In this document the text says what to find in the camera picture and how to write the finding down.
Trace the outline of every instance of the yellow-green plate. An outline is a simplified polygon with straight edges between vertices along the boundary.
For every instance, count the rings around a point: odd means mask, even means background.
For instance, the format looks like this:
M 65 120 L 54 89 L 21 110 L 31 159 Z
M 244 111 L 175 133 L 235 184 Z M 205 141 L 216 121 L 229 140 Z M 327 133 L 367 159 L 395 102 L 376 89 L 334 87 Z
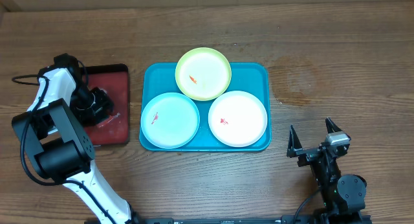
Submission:
M 198 101 L 217 98 L 231 79 L 232 69 L 226 57 L 206 47 L 188 51 L 175 68 L 175 81 L 181 92 Z

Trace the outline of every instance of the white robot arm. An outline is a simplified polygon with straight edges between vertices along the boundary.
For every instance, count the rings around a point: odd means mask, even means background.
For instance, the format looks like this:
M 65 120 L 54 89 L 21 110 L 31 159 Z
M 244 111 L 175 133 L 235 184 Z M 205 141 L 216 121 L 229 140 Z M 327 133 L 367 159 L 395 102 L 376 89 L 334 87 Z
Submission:
M 72 190 L 100 223 L 138 223 L 128 202 L 100 173 L 93 145 L 83 130 L 84 125 L 102 121 L 105 110 L 113 108 L 112 101 L 98 88 L 87 88 L 77 59 L 67 54 L 56 57 L 55 65 L 41 69 L 38 80 L 35 101 L 26 113 L 12 121 L 16 135 L 20 141 L 24 139 L 24 151 L 37 174 Z M 56 131 L 60 138 L 40 143 Z

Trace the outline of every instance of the small red object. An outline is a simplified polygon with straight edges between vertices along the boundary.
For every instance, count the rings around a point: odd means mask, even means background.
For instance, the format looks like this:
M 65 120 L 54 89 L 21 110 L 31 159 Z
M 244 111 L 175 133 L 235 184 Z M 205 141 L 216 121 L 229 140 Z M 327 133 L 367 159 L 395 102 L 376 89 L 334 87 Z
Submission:
M 224 124 L 224 125 L 228 124 L 227 121 L 225 119 L 223 119 L 223 118 L 221 119 L 220 123 L 221 124 Z
M 190 75 L 190 79 L 194 82 L 194 84 L 196 84 L 196 85 L 197 85 L 197 81 L 196 81 L 196 79 L 194 79 L 191 75 Z
M 154 122 L 155 122 L 156 120 L 158 120 L 158 113 L 155 113 L 155 115 L 154 115 L 154 120 L 153 120 L 153 122 L 152 122 L 151 124 L 154 124 Z

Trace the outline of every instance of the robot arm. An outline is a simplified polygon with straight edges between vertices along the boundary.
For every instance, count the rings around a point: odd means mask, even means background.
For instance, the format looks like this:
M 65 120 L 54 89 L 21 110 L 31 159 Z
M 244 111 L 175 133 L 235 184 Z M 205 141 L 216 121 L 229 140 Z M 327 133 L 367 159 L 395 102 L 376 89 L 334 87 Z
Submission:
M 40 177 L 51 178 L 56 184 L 71 189 L 100 223 L 138 223 L 128 202 L 116 194 L 97 168 L 93 145 L 83 130 L 84 126 L 108 117 L 112 101 L 99 88 L 92 91 L 87 88 L 76 58 L 64 54 L 54 61 L 54 65 L 41 69 L 38 74 L 39 91 L 34 103 L 12 121 L 20 141 L 25 138 L 26 155 Z M 42 100 L 46 80 L 40 76 L 49 80 Z M 30 115 L 38 102 L 41 102 L 38 109 Z M 28 121 L 27 133 L 22 136 Z M 54 132 L 58 132 L 60 138 L 40 143 Z
M 93 194 L 96 200 L 103 206 L 107 213 L 115 220 L 117 224 L 124 224 L 132 222 L 132 212 L 129 204 L 126 200 L 122 199 L 111 188 L 102 174 L 99 172 L 95 161 L 91 161 L 91 171 L 88 173 L 80 172 L 76 175 L 70 176 L 67 180 L 73 180 L 83 183 L 87 189 Z M 96 206 L 91 197 L 85 192 L 85 190 L 79 188 L 78 185 L 72 183 L 64 183 L 65 187 L 72 190 L 76 195 L 82 199 L 83 202 L 92 210 L 92 212 L 98 217 L 100 223 L 111 224 L 111 220 L 105 216 L 103 212 Z
M 347 154 L 351 138 L 330 119 L 328 134 L 317 148 L 304 150 L 290 126 L 287 157 L 298 157 L 298 166 L 310 165 L 321 191 L 325 208 L 315 210 L 313 223 L 371 223 L 361 215 L 365 208 L 367 183 L 359 175 L 341 175 L 336 159 Z

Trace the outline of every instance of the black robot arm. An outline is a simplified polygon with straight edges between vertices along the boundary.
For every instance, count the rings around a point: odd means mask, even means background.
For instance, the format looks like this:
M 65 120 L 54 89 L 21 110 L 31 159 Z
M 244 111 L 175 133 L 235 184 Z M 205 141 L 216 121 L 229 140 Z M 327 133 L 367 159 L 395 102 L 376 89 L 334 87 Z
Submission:
M 298 166 L 310 165 L 325 208 L 315 210 L 309 223 L 372 223 L 362 216 L 367 183 L 359 175 L 341 175 L 336 159 L 347 154 L 351 138 L 330 118 L 325 120 L 328 134 L 317 148 L 304 150 L 290 126 L 287 157 L 298 157 Z

